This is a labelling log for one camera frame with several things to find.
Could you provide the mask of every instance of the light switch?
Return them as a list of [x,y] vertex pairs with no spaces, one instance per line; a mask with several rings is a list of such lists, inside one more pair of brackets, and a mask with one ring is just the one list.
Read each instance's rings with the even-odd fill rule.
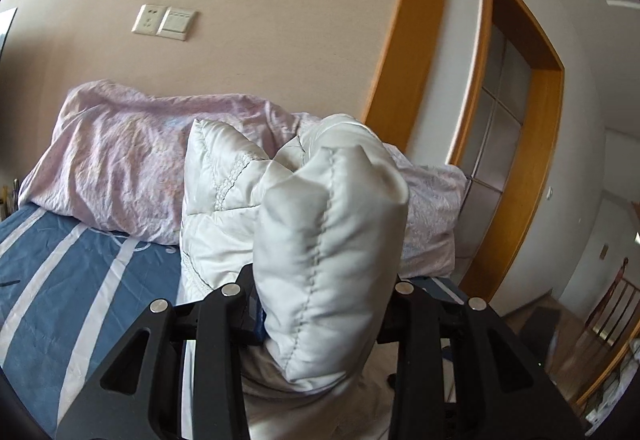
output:
[[162,5],[145,4],[141,6],[131,31],[137,34],[156,35],[165,12],[166,7]]
[[184,41],[195,15],[195,10],[170,6],[162,18],[158,35]]

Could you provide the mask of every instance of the white wall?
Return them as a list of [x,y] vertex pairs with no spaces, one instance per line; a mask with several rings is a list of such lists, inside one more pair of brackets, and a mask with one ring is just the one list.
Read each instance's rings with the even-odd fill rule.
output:
[[[588,240],[600,201],[604,127],[584,49],[559,0],[524,0],[566,69],[558,144],[548,185],[509,273],[492,300],[505,313],[548,290],[559,295]],[[430,80],[409,146],[418,164],[449,157],[462,115],[479,29],[481,0],[448,0]]]
[[604,188],[640,202],[640,140],[611,130],[606,135]]
[[[194,8],[186,42],[135,35],[143,3]],[[155,96],[245,93],[360,116],[397,0],[1,0],[18,7],[0,61],[0,179],[46,149],[73,86],[110,78]]]
[[[623,258],[629,258],[625,277],[637,283],[640,278],[640,245],[635,243],[636,225],[629,217],[629,206],[606,195],[582,257],[560,297],[560,302],[581,319],[586,319],[604,296]],[[604,260],[603,245],[609,245]]]

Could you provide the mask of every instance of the glass panel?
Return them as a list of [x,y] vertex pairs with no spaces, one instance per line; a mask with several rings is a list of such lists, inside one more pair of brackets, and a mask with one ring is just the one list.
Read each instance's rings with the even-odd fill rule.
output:
[[454,231],[456,256],[472,258],[494,217],[500,193],[477,182],[471,184]]
[[456,258],[456,266],[450,276],[450,279],[456,285],[459,285],[462,278],[465,277],[466,271],[469,270],[472,261],[472,258]]
[[489,93],[498,95],[500,85],[500,70],[502,69],[502,56],[504,54],[504,35],[497,26],[491,26],[491,40],[489,41],[489,53],[486,57],[486,68],[484,70],[484,86]]
[[484,140],[484,133],[489,123],[489,116],[491,115],[491,108],[494,105],[494,100],[487,94],[486,91],[480,90],[480,98],[478,99],[478,107],[474,115],[474,120],[471,123],[471,129],[466,139],[465,153],[462,156],[460,162],[460,169],[465,175],[471,176],[474,167],[476,166],[476,159],[480,154],[482,148],[482,141]]
[[519,138],[518,121],[500,104],[496,104],[475,178],[503,191]]
[[507,41],[507,49],[504,52],[504,64],[502,65],[502,77],[500,78],[499,99],[522,123],[527,111],[527,97],[531,83],[531,67],[515,49],[511,42]]

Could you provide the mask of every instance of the wall outlet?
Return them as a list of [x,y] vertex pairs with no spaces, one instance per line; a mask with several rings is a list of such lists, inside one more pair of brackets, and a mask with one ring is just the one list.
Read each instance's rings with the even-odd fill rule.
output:
[[162,5],[143,5],[133,25],[132,32],[145,35],[156,35],[167,7]]

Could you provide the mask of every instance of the white cloth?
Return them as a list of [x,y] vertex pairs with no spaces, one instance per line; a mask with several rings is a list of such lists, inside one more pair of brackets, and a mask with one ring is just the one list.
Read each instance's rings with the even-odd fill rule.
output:
[[252,439],[344,436],[369,427],[355,416],[380,414],[362,412],[363,395],[377,409],[380,392],[356,383],[393,290],[408,197],[383,144],[349,116],[306,128],[273,160],[224,123],[194,122],[182,275],[196,300],[254,264],[268,338],[242,357]]

